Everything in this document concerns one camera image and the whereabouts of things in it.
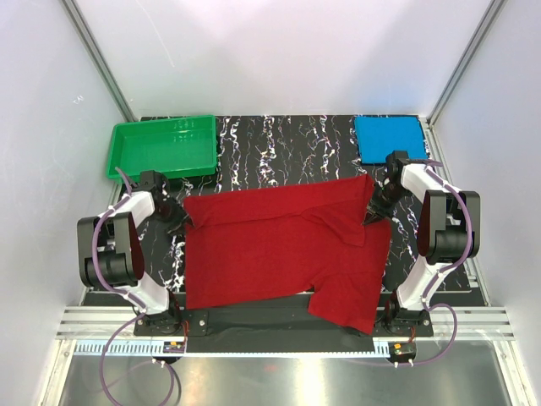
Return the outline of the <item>red t shirt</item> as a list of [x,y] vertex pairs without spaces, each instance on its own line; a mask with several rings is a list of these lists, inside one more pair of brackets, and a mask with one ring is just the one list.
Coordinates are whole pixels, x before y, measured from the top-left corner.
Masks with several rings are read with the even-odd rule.
[[187,197],[185,304],[311,292],[311,315],[373,331],[391,225],[366,224],[369,175]]

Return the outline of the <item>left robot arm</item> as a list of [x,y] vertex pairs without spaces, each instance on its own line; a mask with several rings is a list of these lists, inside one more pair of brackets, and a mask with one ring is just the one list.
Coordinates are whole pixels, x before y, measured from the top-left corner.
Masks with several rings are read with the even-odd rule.
[[157,171],[144,171],[132,183],[118,172],[126,191],[103,213],[77,222],[79,277],[87,288],[103,288],[127,301],[137,322],[151,332],[172,335],[186,331],[174,293],[145,270],[138,226],[148,219],[167,225],[170,237],[183,236],[189,215],[168,192],[168,179]]

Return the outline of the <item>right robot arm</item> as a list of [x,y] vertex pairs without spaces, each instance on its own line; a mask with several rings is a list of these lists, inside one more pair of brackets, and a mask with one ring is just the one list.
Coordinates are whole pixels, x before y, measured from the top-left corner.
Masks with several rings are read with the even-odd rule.
[[429,324],[430,300],[437,288],[480,248],[481,196],[445,181],[434,170],[440,165],[393,151],[385,159],[384,181],[375,187],[367,206],[365,225],[391,218],[396,204],[407,195],[422,203],[418,258],[375,322],[397,336]]

